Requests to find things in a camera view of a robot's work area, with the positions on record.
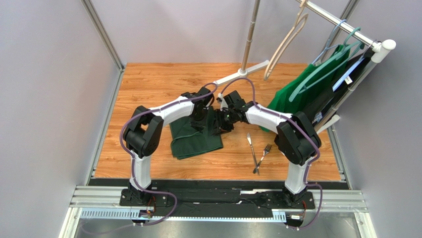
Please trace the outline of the dark green cloth napkin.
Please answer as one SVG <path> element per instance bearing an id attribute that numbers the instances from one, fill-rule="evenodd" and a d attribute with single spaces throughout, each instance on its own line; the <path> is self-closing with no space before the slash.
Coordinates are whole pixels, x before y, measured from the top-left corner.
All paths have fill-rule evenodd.
<path id="1" fill-rule="evenodd" d="M 190 118 L 183 117 L 169 124 L 172 142 L 171 152 L 178 160 L 198 156 L 223 148 L 220 135 L 212 135 L 214 109 L 211 106 L 206 120 L 206 127 L 198 131 L 191 127 Z"/>

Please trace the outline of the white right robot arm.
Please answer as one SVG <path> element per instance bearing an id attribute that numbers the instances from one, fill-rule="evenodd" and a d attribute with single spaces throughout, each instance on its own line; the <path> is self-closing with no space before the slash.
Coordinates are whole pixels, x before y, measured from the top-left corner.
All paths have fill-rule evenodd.
<path id="1" fill-rule="evenodd" d="M 311 159 L 316 158 L 321 145 L 314 127 L 303 112 L 280 113 L 253 101 L 245 102 L 237 91 L 217 98 L 220 108 L 215 110 L 212 133 L 225 134 L 234 124 L 244 122 L 258 125 L 276 133 L 278 150 L 289 160 L 288 177 L 283 192 L 290 200 L 298 200 L 307 190 L 307 173 Z"/>

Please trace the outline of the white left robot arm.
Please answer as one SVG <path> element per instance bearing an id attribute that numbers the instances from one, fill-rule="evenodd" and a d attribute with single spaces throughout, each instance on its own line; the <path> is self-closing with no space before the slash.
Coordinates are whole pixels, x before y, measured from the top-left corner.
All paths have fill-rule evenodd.
<path id="1" fill-rule="evenodd" d="M 195 131 L 206 127 L 209 104 L 213 92 L 202 87 L 197 93 L 183 93 L 164 105 L 146 108 L 139 106 L 120 132 L 120 144 L 131 156 L 131 178 L 128 187 L 132 196 L 145 200 L 153 192 L 151 185 L 151 156 L 156 151 L 164 126 L 188 118 Z"/>

